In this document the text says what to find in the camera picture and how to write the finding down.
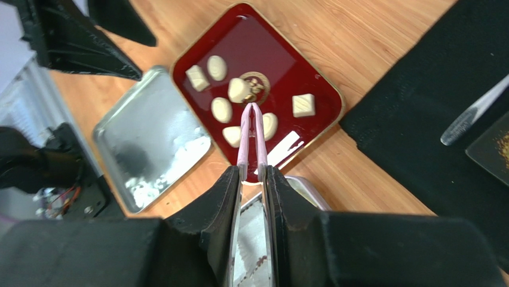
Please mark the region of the pink handled metal tongs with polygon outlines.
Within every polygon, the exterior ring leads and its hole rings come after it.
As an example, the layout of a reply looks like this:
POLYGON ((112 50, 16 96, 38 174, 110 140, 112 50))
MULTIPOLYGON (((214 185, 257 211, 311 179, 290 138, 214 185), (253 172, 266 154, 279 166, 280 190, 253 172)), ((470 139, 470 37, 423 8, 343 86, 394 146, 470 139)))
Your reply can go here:
POLYGON ((239 181, 234 184, 234 213, 227 268, 228 286, 275 286, 274 244, 268 183, 268 162, 263 115, 256 103, 248 103, 241 116, 236 166, 239 181), (243 184, 257 176, 261 196, 241 203, 243 184))

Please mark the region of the red lacquer tray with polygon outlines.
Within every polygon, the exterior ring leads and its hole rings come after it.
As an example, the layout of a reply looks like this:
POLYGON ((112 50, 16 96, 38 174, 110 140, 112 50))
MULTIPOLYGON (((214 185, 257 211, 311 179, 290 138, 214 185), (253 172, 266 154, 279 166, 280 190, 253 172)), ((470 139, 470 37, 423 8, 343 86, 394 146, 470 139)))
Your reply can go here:
POLYGON ((231 78, 246 80, 255 89, 253 101, 263 113, 278 118, 274 137, 266 142, 268 163, 282 168, 343 116, 345 102, 339 90, 308 61, 252 5, 240 2, 228 8, 175 62, 172 80, 192 112, 208 131, 223 156, 236 164, 238 149, 224 139, 227 124, 211 112, 214 98, 227 98, 231 78), (215 81, 207 61, 217 55, 227 65, 227 75, 215 81), (196 91, 185 72, 193 65, 203 70, 210 85, 196 91), (295 118, 292 97, 311 93, 314 116, 295 118))

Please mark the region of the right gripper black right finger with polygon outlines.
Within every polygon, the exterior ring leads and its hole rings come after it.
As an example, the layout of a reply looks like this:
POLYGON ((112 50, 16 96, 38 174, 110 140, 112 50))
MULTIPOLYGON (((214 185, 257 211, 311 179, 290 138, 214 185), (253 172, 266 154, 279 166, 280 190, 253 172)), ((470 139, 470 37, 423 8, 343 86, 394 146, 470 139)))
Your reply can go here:
POLYGON ((289 286, 290 241, 306 229, 317 208, 299 194, 274 166, 265 169, 267 258, 272 286, 289 286))

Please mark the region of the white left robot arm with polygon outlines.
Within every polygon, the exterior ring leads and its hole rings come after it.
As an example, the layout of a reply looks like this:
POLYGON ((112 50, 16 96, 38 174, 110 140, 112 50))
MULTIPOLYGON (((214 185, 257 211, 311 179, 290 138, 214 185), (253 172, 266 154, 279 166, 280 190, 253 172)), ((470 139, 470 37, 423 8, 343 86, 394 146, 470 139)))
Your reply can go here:
MULTIPOLYGON (((157 39, 130 1, 88 1, 83 14, 73 1, 9 1, 23 28, 22 40, 39 66, 67 74, 106 75, 138 81, 142 70, 107 36, 112 32, 154 47, 157 39)), ((70 188, 85 162, 77 152, 38 148, 20 131, 1 127, 1 187, 28 194, 70 188)))

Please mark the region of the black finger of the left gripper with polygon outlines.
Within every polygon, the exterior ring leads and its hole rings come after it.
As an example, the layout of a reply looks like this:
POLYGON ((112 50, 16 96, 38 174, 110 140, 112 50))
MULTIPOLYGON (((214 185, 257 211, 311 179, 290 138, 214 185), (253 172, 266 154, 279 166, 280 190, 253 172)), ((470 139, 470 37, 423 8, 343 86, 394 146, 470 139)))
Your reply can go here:
POLYGON ((14 1, 40 66, 69 74, 140 80, 142 70, 73 1, 14 1))
POLYGON ((88 0, 91 21, 118 36, 156 47, 157 39, 129 0, 88 0))

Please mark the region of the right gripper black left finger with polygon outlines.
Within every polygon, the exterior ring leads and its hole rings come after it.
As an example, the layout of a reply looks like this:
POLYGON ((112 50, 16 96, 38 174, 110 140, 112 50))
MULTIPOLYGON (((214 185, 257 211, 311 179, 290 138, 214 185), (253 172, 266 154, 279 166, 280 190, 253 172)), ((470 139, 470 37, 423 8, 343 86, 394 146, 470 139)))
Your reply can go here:
POLYGON ((204 194, 165 219, 171 286, 233 286, 240 168, 229 166, 204 194))

